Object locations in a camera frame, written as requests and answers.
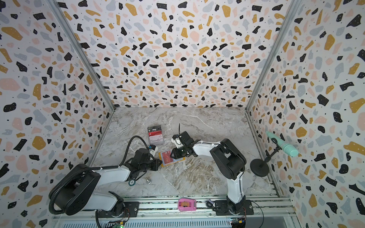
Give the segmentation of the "black VIP card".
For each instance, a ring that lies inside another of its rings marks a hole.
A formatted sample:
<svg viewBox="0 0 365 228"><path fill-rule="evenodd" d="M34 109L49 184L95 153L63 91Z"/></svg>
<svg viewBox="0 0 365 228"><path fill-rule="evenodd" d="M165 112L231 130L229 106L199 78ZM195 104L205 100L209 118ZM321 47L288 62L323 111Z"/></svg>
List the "black VIP card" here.
<svg viewBox="0 0 365 228"><path fill-rule="evenodd" d="M155 125L155 126L149 126L147 128L148 130L148 133L153 133L153 132L159 132L162 130L161 126L160 125Z"/></svg>

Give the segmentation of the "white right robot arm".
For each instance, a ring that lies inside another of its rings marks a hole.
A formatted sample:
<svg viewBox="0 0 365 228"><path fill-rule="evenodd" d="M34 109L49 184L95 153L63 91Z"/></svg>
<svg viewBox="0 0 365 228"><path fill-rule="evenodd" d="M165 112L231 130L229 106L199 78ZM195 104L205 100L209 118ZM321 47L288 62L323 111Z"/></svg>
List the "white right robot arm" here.
<svg viewBox="0 0 365 228"><path fill-rule="evenodd" d="M247 160L229 139L223 139L221 142L205 142L194 140L184 131L179 135L173 135L171 141L176 146L170 155L173 159L189 156L212 157L222 175L227 179L228 200L235 205L244 201L242 177Z"/></svg>

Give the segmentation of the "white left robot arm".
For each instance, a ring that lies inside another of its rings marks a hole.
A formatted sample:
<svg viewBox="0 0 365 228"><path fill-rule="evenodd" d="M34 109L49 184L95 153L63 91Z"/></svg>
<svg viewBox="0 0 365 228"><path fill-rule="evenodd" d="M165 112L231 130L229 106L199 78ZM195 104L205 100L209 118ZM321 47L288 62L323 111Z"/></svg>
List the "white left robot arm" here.
<svg viewBox="0 0 365 228"><path fill-rule="evenodd" d="M137 150L134 157L122 165L89 167L79 164L51 190L49 212L71 216L80 211L103 211L120 217L127 212L124 199L112 191L100 192L99 187L115 182L133 186L147 172L156 172L162 164L146 148Z"/></svg>

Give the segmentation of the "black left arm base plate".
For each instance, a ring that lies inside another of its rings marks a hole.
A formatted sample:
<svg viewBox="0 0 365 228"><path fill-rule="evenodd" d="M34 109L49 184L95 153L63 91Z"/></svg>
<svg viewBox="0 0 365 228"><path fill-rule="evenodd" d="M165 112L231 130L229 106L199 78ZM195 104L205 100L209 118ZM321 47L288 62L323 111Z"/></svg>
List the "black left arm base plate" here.
<svg viewBox="0 0 365 228"><path fill-rule="evenodd" d="M128 219L136 218L140 203L138 201L117 202L110 211L98 210L99 218Z"/></svg>

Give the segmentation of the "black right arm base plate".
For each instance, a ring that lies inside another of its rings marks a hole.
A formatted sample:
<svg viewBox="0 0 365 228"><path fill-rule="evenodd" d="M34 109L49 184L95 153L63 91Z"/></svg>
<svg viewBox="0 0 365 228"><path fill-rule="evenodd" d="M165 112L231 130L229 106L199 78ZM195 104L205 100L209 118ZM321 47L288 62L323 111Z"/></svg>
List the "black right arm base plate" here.
<svg viewBox="0 0 365 228"><path fill-rule="evenodd" d="M248 199L242 199L239 203L235 204L231 200L207 200L206 206L212 209L217 216L235 216L235 215L253 215L252 202Z"/></svg>

